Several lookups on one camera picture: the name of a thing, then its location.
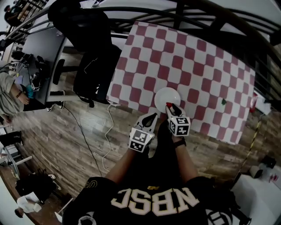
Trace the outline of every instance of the desk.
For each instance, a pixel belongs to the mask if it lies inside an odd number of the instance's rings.
[[[39,91],[34,92],[34,98],[42,104],[46,104],[47,98],[50,95],[50,84],[53,80],[54,69],[64,46],[65,38],[63,36],[58,36],[57,31],[58,30],[56,28],[52,28],[29,35],[22,49],[22,52],[26,54],[33,54],[34,56],[32,63],[29,65],[30,74],[38,72],[34,63],[38,55],[49,63],[50,78],[44,82]],[[24,86],[29,85],[28,70],[22,68],[20,75],[23,76],[22,84]]]
[[[230,144],[240,140],[255,72],[213,44],[160,25],[135,22],[117,63],[107,99],[141,111],[163,87],[177,90],[191,129]]]

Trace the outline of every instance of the person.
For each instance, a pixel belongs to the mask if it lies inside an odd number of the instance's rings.
[[[22,183],[31,182],[30,184],[25,184],[24,186],[28,189],[28,185],[30,185],[34,191],[18,198],[18,208],[15,209],[15,214],[22,218],[24,213],[39,212],[42,209],[42,204],[49,198],[50,194],[56,188],[60,188],[54,182],[54,179],[56,179],[56,176],[53,174],[43,176],[31,174],[26,180],[20,180]]]
[[[14,145],[15,143],[22,143],[22,132],[21,131],[16,131],[4,135],[0,135],[0,165],[5,162],[6,153],[2,153],[4,147]]]
[[[19,7],[11,8],[10,5],[7,5],[4,9],[5,15],[4,19],[10,26],[20,26],[22,22],[18,19],[19,14],[21,13],[22,9]]]
[[[64,108],[64,102],[47,102],[43,105],[35,99],[29,99],[24,93],[22,85],[16,85],[15,79],[7,73],[0,73],[0,116],[7,122],[11,123],[10,115],[23,111],[33,111],[46,109],[51,111],[54,104],[60,109]],[[64,91],[51,92],[54,95],[65,95]]]
[[[165,121],[154,156],[128,149],[105,178],[88,180],[62,224],[230,225],[227,199],[198,175],[185,145]]]

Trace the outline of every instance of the green object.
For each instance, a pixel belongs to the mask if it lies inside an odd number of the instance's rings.
[[[227,101],[223,98],[222,101],[221,101],[221,104],[226,105],[226,103],[227,103]]]

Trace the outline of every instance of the black railing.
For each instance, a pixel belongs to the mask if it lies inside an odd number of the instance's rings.
[[[164,11],[139,7],[99,7],[85,10],[143,13],[143,15],[131,19],[110,18],[111,29],[115,33],[128,33],[135,21],[143,21],[168,26],[202,38],[230,52],[255,70],[255,88],[262,96],[266,99],[281,99],[281,79],[271,70],[270,61],[267,56],[279,68],[281,68],[281,60],[274,47],[260,34],[262,32],[276,35],[281,29],[281,25],[248,12],[233,9],[228,10],[207,0],[174,0],[174,2],[177,2],[176,8]],[[13,38],[15,41],[23,40],[27,34],[20,34],[18,33],[19,30],[46,13],[48,13],[48,7],[20,25],[7,38]],[[206,21],[211,22],[211,24],[207,25],[203,23]],[[193,25],[194,28],[185,28],[184,24]],[[232,25],[244,33],[244,35],[222,31],[221,29],[225,24]]]

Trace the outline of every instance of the wooden floor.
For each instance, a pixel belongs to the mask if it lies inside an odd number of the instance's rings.
[[[80,55],[63,54],[62,57],[66,59],[65,65],[78,65],[81,59]],[[72,90],[74,78],[75,73],[65,73],[61,77],[61,84],[66,91]],[[98,167],[105,176],[107,171],[101,160],[109,151],[109,145],[104,135],[112,125],[107,112],[108,105],[95,103],[95,108],[89,108],[87,103],[77,101],[67,102],[65,106],[81,124]],[[111,107],[110,111],[115,125],[108,134],[112,151],[104,160],[109,170],[127,150],[129,131],[141,115],[127,107]],[[258,112],[249,115],[239,145],[222,143],[191,131],[186,138],[187,147],[200,175],[220,181],[233,179],[248,154],[259,116]],[[280,114],[274,112],[264,117],[244,171],[258,164],[258,160],[268,153],[272,153],[280,164],[280,118]],[[46,168],[48,173],[55,174],[64,192],[76,197],[89,177],[100,176],[79,126],[66,109],[60,110],[55,106],[52,112],[40,110],[20,113],[14,116],[13,126],[23,133],[22,154],[33,156],[31,162],[34,168]],[[151,149],[155,149],[156,145],[155,139]]]

